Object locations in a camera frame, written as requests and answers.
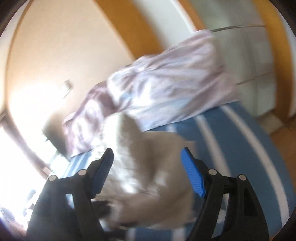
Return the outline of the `white puffer jacket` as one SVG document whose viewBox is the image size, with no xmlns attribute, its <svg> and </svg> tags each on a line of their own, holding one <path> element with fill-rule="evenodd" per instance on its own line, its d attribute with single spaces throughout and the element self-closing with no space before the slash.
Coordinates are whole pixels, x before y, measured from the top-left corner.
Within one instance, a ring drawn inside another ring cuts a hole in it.
<svg viewBox="0 0 296 241">
<path fill-rule="evenodd" d="M 101 143 L 114 161 L 100 197 L 110 204 L 109 228 L 120 225 L 157 230 L 177 228 L 192 218 L 193 190 L 181 151 L 194 143 L 176 133 L 142 132 L 124 113 L 105 119 Z"/>
</svg>

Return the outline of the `blue striped bed sheet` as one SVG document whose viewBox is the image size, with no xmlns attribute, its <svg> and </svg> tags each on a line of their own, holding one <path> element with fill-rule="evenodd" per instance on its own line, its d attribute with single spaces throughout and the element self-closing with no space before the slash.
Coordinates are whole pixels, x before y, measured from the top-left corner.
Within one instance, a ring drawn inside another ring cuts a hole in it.
<svg viewBox="0 0 296 241">
<path fill-rule="evenodd" d="M 156 124 L 188 140 L 195 156 L 221 174 L 245 174 L 274 237 L 295 208 L 295 191 L 284 160 L 268 134 L 239 102 L 212 108 L 187 120 Z"/>
</svg>

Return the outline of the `pink floral pillow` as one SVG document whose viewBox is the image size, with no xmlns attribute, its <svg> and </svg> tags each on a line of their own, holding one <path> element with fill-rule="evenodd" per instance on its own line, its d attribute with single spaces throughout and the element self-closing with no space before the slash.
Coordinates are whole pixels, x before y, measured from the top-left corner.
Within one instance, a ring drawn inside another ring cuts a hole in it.
<svg viewBox="0 0 296 241">
<path fill-rule="evenodd" d="M 62 122 L 67 157 L 71 158 L 94 149 L 104 120 L 116 113 L 107 82 L 96 84 L 86 94 L 76 112 L 69 114 Z"/>
</svg>

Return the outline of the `lilac floral duvet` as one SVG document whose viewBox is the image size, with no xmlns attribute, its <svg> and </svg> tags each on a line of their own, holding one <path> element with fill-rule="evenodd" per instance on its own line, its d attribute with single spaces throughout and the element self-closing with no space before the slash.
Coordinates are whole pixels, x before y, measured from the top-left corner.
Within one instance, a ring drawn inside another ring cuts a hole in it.
<svg viewBox="0 0 296 241">
<path fill-rule="evenodd" d="M 107 90 L 116 110 L 134 118 L 142 131 L 237 100 L 233 76 L 207 29 L 113 73 L 107 79 Z"/>
</svg>

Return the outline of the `window with wooden frame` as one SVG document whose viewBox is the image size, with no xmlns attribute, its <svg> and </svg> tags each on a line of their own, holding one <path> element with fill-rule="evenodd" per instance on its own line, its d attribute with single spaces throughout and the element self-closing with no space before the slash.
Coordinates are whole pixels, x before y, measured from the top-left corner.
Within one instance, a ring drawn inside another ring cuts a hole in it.
<svg viewBox="0 0 296 241">
<path fill-rule="evenodd" d="M 7 111 L 1 113 L 1 215 L 25 235 L 46 182 L 44 165 L 28 148 Z"/>
</svg>

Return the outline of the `wooden door frame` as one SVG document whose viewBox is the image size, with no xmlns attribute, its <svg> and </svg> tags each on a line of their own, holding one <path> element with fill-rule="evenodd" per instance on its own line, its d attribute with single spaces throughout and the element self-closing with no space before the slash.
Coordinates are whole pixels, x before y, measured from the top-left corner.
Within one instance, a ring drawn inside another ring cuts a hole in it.
<svg viewBox="0 0 296 241">
<path fill-rule="evenodd" d="M 152 27 L 132 1 L 101 0 L 97 4 L 135 58 L 163 51 Z"/>
</svg>

